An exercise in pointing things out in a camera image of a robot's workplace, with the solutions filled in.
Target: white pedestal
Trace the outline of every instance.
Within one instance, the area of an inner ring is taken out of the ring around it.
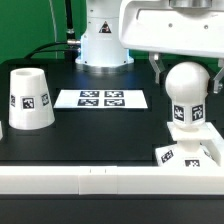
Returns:
[[[213,139],[213,132],[207,123],[194,131],[185,131],[177,128],[173,122],[167,123],[176,145],[156,149],[156,158],[159,166],[170,167],[217,167],[216,161],[201,140]]]

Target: white base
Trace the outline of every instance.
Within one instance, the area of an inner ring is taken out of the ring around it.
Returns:
[[[217,167],[210,152],[205,146],[200,146],[197,152],[184,152],[177,145],[156,149],[159,166],[170,167]]]

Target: white block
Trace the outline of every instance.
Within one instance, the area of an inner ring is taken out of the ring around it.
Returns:
[[[117,194],[117,167],[80,167],[79,194]]]
[[[0,140],[2,139],[3,137],[3,133],[2,133],[2,123],[0,121]]]
[[[0,167],[0,194],[78,194],[79,167]]]
[[[223,170],[120,167],[118,194],[223,195]]]
[[[210,140],[213,138],[213,132],[209,129],[208,123],[204,123],[194,131],[186,131],[177,128],[173,122],[167,122],[167,126],[172,135],[174,141],[186,141],[186,140]]]

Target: white paper sheet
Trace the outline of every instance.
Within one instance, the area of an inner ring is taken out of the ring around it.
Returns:
[[[61,90],[54,108],[147,109],[142,90]]]

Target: table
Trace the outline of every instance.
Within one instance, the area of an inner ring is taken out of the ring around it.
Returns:
[[[167,68],[179,61],[164,61]],[[61,89],[143,90],[148,109],[55,109],[55,123],[33,131],[8,125],[10,71],[45,71],[54,105]],[[171,101],[148,61],[101,76],[64,60],[15,59],[0,66],[0,165],[156,166],[154,149],[172,144]],[[223,93],[206,99],[207,121],[223,135]],[[223,196],[1,195],[2,223],[223,223]]]

